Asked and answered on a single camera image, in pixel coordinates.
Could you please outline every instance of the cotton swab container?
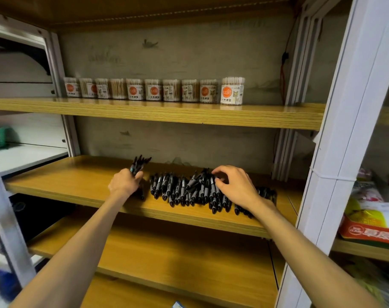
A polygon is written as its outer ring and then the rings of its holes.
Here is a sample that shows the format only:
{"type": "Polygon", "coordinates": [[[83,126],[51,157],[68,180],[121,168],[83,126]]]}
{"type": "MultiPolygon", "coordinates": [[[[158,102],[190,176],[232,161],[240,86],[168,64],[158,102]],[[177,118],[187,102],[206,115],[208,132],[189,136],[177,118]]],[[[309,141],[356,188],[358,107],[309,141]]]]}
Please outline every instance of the cotton swab container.
{"type": "Polygon", "coordinates": [[[146,100],[161,101],[162,100],[162,82],[159,79],[145,79],[146,85],[146,100]]]}
{"type": "Polygon", "coordinates": [[[89,77],[82,77],[80,81],[80,90],[83,98],[97,98],[98,89],[93,79],[89,77]]]}
{"type": "Polygon", "coordinates": [[[142,101],[145,99],[144,81],[142,79],[126,79],[128,98],[131,101],[142,101]]]}
{"type": "Polygon", "coordinates": [[[218,102],[218,81],[216,79],[200,80],[200,102],[218,102]]]}
{"type": "Polygon", "coordinates": [[[126,99],[126,81],[124,79],[110,79],[109,83],[114,99],[126,99]]]}
{"type": "Polygon", "coordinates": [[[185,103],[198,103],[199,98],[199,81],[182,80],[182,101],[185,103]]]}
{"type": "Polygon", "coordinates": [[[180,80],[167,79],[163,80],[163,100],[180,101],[182,97],[182,87],[180,80]]]}
{"type": "Polygon", "coordinates": [[[108,79],[95,79],[95,83],[98,90],[98,98],[112,98],[112,89],[108,79]]]}
{"type": "Polygon", "coordinates": [[[245,79],[243,77],[225,77],[222,79],[220,103],[223,105],[243,104],[244,83],[245,79]]]}
{"type": "Polygon", "coordinates": [[[66,96],[80,97],[79,80],[75,77],[64,77],[66,96]]]}

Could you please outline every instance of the forearm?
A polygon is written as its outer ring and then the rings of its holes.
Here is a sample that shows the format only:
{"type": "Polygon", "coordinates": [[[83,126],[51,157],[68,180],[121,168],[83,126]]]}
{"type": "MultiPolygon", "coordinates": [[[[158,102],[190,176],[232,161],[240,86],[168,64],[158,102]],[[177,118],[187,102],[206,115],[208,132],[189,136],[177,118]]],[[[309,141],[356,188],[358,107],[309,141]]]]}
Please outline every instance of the forearm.
{"type": "Polygon", "coordinates": [[[352,277],[265,201],[268,200],[261,199],[250,211],[267,229],[316,307],[380,307],[352,277]]]}
{"type": "Polygon", "coordinates": [[[112,194],[22,290],[11,307],[79,307],[127,196],[112,194]]]}

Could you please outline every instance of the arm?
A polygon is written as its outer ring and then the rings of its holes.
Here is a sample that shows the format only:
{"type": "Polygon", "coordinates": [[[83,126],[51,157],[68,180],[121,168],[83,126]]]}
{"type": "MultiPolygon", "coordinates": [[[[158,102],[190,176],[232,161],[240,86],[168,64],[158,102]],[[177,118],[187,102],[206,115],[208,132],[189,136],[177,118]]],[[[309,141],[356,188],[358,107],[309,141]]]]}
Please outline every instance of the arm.
{"type": "Polygon", "coordinates": [[[11,308],[79,307],[92,281],[112,223],[127,198],[137,190],[143,172],[115,174],[110,195],[86,224],[21,291],[11,308]]]}
{"type": "Polygon", "coordinates": [[[322,307],[380,307],[374,297],[290,224],[273,203],[260,197],[244,170],[219,166],[228,184],[216,179],[219,189],[233,202],[250,211],[267,229],[313,305],[322,307]]]}

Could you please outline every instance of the hand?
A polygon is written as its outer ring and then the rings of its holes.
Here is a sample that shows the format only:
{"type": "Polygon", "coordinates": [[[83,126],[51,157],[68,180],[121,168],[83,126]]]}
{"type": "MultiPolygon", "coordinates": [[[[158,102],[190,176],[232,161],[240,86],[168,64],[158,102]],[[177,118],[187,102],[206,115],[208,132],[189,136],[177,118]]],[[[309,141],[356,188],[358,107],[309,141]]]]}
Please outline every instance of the hand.
{"type": "Polygon", "coordinates": [[[233,165],[220,165],[212,171],[212,174],[218,173],[224,173],[228,177],[227,184],[219,178],[215,179],[215,184],[231,202],[250,211],[253,206],[264,200],[259,196],[250,177],[243,169],[233,165]]]}
{"type": "Polygon", "coordinates": [[[129,169],[125,168],[121,170],[119,173],[116,173],[110,181],[108,186],[110,194],[125,196],[127,199],[137,190],[142,177],[142,171],[137,172],[136,176],[133,177],[129,169]]]}

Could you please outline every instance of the shelf upright post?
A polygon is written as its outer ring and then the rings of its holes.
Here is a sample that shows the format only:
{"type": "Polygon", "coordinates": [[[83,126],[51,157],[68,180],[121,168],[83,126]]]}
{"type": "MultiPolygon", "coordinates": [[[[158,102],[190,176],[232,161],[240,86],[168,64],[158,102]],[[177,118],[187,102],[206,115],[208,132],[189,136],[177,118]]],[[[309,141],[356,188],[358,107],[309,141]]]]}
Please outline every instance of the shelf upright post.
{"type": "MultiPolygon", "coordinates": [[[[306,0],[297,31],[293,53],[289,85],[286,95],[286,106],[302,103],[306,97],[315,47],[320,34],[323,17],[341,0],[306,0]]],[[[272,179],[287,181],[297,132],[292,129],[281,129],[274,157],[272,179]]]]}
{"type": "MultiPolygon", "coordinates": [[[[389,0],[353,0],[296,225],[326,254],[388,87],[389,0]]],[[[310,304],[286,265],[276,307],[310,304]]]]}
{"type": "MultiPolygon", "coordinates": [[[[59,47],[58,35],[53,32],[46,31],[44,35],[46,55],[48,57],[50,74],[52,82],[55,86],[55,93],[58,97],[65,96],[64,77],[65,70],[62,61],[61,50],[59,47]]],[[[64,124],[66,143],[68,144],[68,152],[70,157],[80,155],[78,135],[76,133],[76,126],[73,116],[62,115],[62,122],[64,124]]]]}
{"type": "Polygon", "coordinates": [[[21,287],[25,287],[36,275],[36,272],[1,176],[0,239],[11,271],[16,274],[21,287]]]}

